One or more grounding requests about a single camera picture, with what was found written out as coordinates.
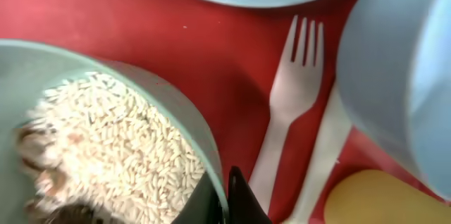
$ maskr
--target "uncooked rice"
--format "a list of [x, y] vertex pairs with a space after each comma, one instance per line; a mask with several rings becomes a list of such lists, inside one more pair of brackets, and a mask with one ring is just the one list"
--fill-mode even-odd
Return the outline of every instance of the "uncooked rice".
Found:
[[179, 129], [110, 75], [64, 80], [28, 115], [29, 137], [45, 146], [35, 164], [67, 176], [55, 195], [36, 183], [43, 211], [82, 202], [105, 223], [171, 223], [204, 174]]

